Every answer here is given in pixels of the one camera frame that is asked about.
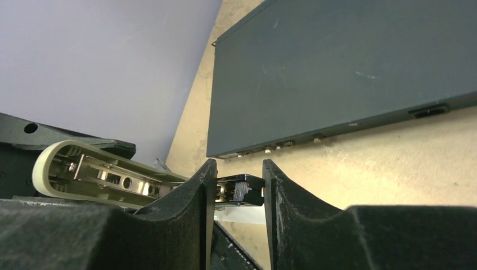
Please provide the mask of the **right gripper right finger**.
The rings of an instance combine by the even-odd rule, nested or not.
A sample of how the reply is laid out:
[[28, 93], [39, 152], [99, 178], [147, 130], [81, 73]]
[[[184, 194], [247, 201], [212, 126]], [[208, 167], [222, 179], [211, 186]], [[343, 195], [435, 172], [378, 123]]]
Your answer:
[[354, 205], [344, 210], [263, 162], [272, 269], [475, 269], [476, 208]]

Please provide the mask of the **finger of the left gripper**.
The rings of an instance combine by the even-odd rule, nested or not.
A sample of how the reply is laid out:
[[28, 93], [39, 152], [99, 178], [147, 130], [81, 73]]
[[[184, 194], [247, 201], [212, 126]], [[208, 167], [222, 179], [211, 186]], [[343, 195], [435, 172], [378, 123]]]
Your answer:
[[33, 187], [33, 166], [44, 149], [65, 140], [84, 142], [127, 159], [136, 153], [136, 145], [130, 142], [96, 137], [1, 113], [1, 199], [41, 197]]

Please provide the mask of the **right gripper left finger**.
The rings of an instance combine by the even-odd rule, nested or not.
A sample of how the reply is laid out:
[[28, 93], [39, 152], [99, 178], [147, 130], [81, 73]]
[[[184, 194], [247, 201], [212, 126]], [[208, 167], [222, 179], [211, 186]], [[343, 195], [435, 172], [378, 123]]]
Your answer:
[[1, 201], [2, 269], [209, 269], [217, 164], [131, 214], [99, 204]]

